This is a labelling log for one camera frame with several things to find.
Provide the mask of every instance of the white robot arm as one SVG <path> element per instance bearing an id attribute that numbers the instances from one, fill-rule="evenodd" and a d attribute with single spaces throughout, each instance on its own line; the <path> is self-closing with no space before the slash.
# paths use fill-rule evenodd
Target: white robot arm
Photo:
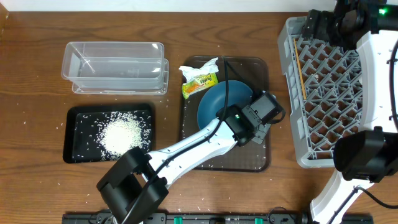
<path id="1" fill-rule="evenodd" d="M 222 122 L 215 118 L 201 131 L 165 149 L 144 154 L 136 147 L 112 166 L 97 189 L 118 223 L 140 223 L 157 210 L 169 187 L 182 175 L 235 145 L 245 145 L 260 125 L 279 122 L 273 118 L 285 115 L 269 93 L 244 108 L 232 105 L 221 111 Z M 145 186 L 133 173 L 143 176 Z"/>
<path id="2" fill-rule="evenodd" d="M 356 187 L 370 188 L 385 175 L 395 174 L 398 154 L 397 128 L 391 119 L 389 68 L 392 49 L 398 41 L 398 7 L 371 1 L 338 1 L 334 12 L 310 11 L 303 36 L 356 49 L 362 66 L 363 115 L 361 133 L 340 139 L 335 145 L 336 170 L 321 194 L 310 204 L 310 220 L 339 224 L 359 197 Z"/>

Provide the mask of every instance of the wooden table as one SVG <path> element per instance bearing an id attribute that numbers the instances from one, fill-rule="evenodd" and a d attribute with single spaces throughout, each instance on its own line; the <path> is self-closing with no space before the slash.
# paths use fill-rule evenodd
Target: wooden table
<path id="1" fill-rule="evenodd" d="M 107 208 L 96 184 L 114 162 L 66 164 L 62 160 L 66 113 L 77 105 L 152 102 L 155 148 L 177 142 L 181 72 L 192 55 L 262 58 L 270 91 L 287 112 L 277 37 L 289 17 L 304 13 L 12 12 L 0 44 L 0 220 L 1 223 L 60 223 L 67 212 Z M 146 41 L 165 45 L 170 62 L 164 96 L 77 95 L 60 75 L 71 41 Z M 161 209 L 169 212 L 267 213 L 275 206 L 306 207 L 333 169 L 303 169 L 296 160 L 289 116 L 271 127 L 272 164 L 258 174 L 191 171 L 170 188 Z M 398 177 L 370 191 L 398 202 Z M 398 222 L 398 214 L 361 195 L 350 212 L 370 212 L 376 223 Z"/>

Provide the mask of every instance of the clear plastic container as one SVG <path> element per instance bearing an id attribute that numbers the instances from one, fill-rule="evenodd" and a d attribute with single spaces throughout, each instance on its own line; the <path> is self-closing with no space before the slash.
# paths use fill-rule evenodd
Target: clear plastic container
<path id="1" fill-rule="evenodd" d="M 62 77 L 75 93 L 165 94 L 169 62 L 164 46 L 150 42 L 70 42 Z"/>

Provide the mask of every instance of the gray dish rack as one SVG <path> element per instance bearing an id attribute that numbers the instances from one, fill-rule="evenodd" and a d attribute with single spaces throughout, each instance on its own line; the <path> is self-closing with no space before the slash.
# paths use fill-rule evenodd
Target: gray dish rack
<path id="1" fill-rule="evenodd" d="M 282 73 L 289 89 L 290 124 L 298 164 L 304 168 L 333 167 L 339 138 L 358 132 L 362 115 L 361 62 L 355 50 L 303 39 L 305 17 L 287 19 L 279 34 Z M 303 99 L 294 39 L 302 68 Z"/>

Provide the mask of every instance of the black cable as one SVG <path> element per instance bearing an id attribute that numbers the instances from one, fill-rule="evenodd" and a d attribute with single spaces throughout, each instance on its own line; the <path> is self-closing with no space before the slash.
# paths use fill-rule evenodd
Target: black cable
<path id="1" fill-rule="evenodd" d="M 282 207 L 282 206 L 276 206 L 276 207 L 274 207 L 274 208 L 268 213 L 268 215 L 267 215 L 267 221 L 268 221 L 270 224 L 274 224 L 274 222 L 273 222 L 269 217 L 271 216 L 272 212 L 273 212 L 275 209 L 277 209 L 277 208 L 280 208 L 280 209 L 283 209 L 283 210 L 287 211 L 287 209 L 284 208 L 284 207 Z M 292 216 L 291 214 L 289 214 L 289 216 L 292 218 L 292 220 L 294 221 L 294 223 L 297 223 L 296 219 L 293 218 L 293 216 Z"/>
<path id="2" fill-rule="evenodd" d="M 398 130 L 398 115 L 397 115 L 397 105 L 396 105 L 396 94 L 394 90 L 394 65 L 397 61 L 396 55 L 398 50 L 398 40 L 392 49 L 391 59 L 390 59 L 390 99 L 391 99 L 391 111 L 392 111 L 392 120 L 396 125 L 396 129 Z"/>
<path id="3" fill-rule="evenodd" d="M 224 61 L 226 62 L 226 64 L 227 64 L 227 66 L 229 67 L 229 69 L 231 69 L 231 71 L 232 71 L 236 76 L 238 76 L 238 77 L 240 78 L 241 82 L 245 83 L 245 84 L 253 91 L 254 94 L 257 94 L 257 92 L 260 91 L 260 90 L 258 90 L 256 87 L 254 87 L 254 85 L 253 85 L 249 80 L 243 78 L 243 76 L 241 76 L 241 74 L 239 74 L 239 73 L 235 70 L 235 68 L 232 67 L 232 65 L 231 65 L 228 61 L 226 61 L 226 60 L 224 60 Z"/>
<path id="4" fill-rule="evenodd" d="M 342 209 L 346 206 L 346 204 L 349 202 L 349 200 L 351 200 L 351 198 L 354 196 L 354 194 L 358 193 L 358 189 L 356 189 L 356 187 L 353 189 L 353 191 L 351 193 L 349 193 L 348 197 L 346 198 L 346 200 L 344 200 L 344 202 L 340 205 L 340 207 L 338 207 L 337 211 L 335 211 L 335 213 L 333 214 L 333 216 L 330 218 L 329 220 L 329 224 L 333 223 L 333 221 L 335 220 L 335 218 L 337 217 L 337 215 L 342 211 Z"/>
<path id="5" fill-rule="evenodd" d="M 282 113 L 282 116 L 279 119 L 272 119 L 272 120 L 268 121 L 268 124 L 277 124 L 285 118 L 285 115 L 286 115 L 285 109 L 281 106 L 279 106 L 279 109 L 280 109 L 280 112 Z"/>
<path id="6" fill-rule="evenodd" d="M 380 201 L 379 199 L 377 199 L 373 194 L 371 194 L 370 192 L 368 192 L 366 189 L 362 188 L 362 187 L 356 187 L 355 189 L 358 190 L 362 190 L 365 194 L 367 194 L 371 199 L 373 199 L 376 203 L 378 203 L 379 205 L 383 206 L 384 208 L 388 208 L 388 209 L 398 209 L 398 205 L 388 205 L 382 201 Z"/>
<path id="7" fill-rule="evenodd" d="M 346 204 L 348 203 L 348 201 L 354 196 L 354 194 L 358 193 L 358 190 L 362 190 L 365 194 L 367 194 L 371 199 L 373 199 L 376 203 L 378 203 L 379 205 L 383 206 L 384 208 L 388 208 L 388 209 L 398 209 L 398 205 L 389 205 L 386 204 L 382 201 L 380 201 L 378 198 L 376 198 L 373 194 L 371 194 L 370 192 L 368 192 L 366 189 L 364 189 L 363 187 L 357 186 L 354 188 L 354 190 L 348 195 L 348 197 L 346 198 L 346 200 L 340 205 L 340 207 L 338 208 L 337 211 L 335 211 L 335 213 L 333 214 L 333 216 L 330 218 L 330 221 L 328 223 L 333 223 L 333 221 L 335 220 L 335 218 L 337 217 L 337 215 L 341 212 L 341 210 L 346 206 Z"/>
<path id="8" fill-rule="evenodd" d="M 171 161 L 173 161 L 175 158 L 177 158 L 178 156 L 182 155 L 183 153 L 193 149 L 194 147 L 197 147 L 207 141 L 209 141 L 211 139 L 211 137 L 213 137 L 218 128 L 220 128 L 222 122 L 225 119 L 225 115 L 226 115 L 226 109 L 228 107 L 228 94 L 229 94 L 229 85 L 228 85 L 228 68 L 227 68 L 227 63 L 224 63 L 224 73 L 225 73 L 225 103 L 224 103 L 224 110 L 223 110 L 223 114 L 221 115 L 221 119 L 218 121 L 218 124 L 216 126 L 216 128 L 214 129 L 214 131 L 212 133 L 210 133 L 209 136 L 205 137 L 204 139 L 202 139 L 201 141 L 198 141 L 195 144 L 192 144 L 191 146 L 188 146 L 187 148 L 181 150 L 180 152 L 174 154 L 172 157 L 166 159 L 158 168 L 157 170 L 154 172 L 154 174 L 152 175 L 152 177 L 148 180 L 148 182 L 145 184 L 144 188 L 142 190 L 146 190 L 148 188 L 148 186 L 155 181 L 157 175 L 159 174 L 159 172 L 165 167 L 167 166 Z M 124 220 L 121 222 L 121 224 L 127 224 L 127 219 L 128 217 L 130 217 L 132 212 L 132 207 L 130 208 L 129 212 L 127 213 L 127 215 L 124 217 Z"/>

